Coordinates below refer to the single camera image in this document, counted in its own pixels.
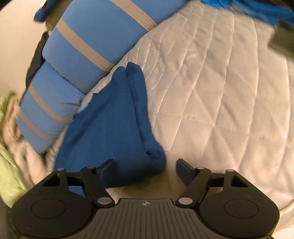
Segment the striped pillow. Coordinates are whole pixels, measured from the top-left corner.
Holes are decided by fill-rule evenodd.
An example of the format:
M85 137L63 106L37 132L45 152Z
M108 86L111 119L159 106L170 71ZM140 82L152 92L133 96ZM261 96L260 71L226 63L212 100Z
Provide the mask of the striped pillow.
M51 33L44 59L87 93L186 0L73 0Z
M38 152L45 152L79 109L84 94L44 62L21 101L18 127Z

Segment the white bedding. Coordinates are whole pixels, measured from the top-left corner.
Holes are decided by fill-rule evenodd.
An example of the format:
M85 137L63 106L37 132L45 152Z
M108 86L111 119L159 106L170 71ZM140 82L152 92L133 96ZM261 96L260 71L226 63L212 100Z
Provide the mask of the white bedding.
M274 236L292 238L294 62L268 49L272 33L261 21L191 1L139 40L83 105L118 66L139 64L167 170L109 189L113 198L176 199L184 190L175 171L178 158L213 172L232 168L278 205L282 216Z

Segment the crosshair marking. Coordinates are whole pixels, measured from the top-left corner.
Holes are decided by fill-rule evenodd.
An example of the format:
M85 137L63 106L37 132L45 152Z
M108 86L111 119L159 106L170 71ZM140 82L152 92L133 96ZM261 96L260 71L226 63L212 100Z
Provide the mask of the crosshair marking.
M143 202L143 203L141 203L143 206L145 206L145 207L147 207L147 206L149 206L151 203L150 202L147 202L147 201L145 201L145 202Z

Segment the beige wall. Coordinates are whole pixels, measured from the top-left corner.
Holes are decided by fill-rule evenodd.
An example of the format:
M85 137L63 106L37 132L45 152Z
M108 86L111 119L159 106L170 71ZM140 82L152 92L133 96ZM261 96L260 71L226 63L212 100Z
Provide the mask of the beige wall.
M26 71L45 31L33 22L45 0L12 0L0 11L0 96L25 89Z

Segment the silver screw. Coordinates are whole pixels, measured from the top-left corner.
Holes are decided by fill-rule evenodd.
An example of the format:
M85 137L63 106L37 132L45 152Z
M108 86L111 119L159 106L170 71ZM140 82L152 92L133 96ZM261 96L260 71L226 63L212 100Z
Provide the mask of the silver screw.
M112 202L112 199L109 197L101 197L97 200L97 202L101 205L107 205L110 204Z
M193 202L193 200L191 198L188 197L182 197L179 199L179 203L182 205L189 205Z

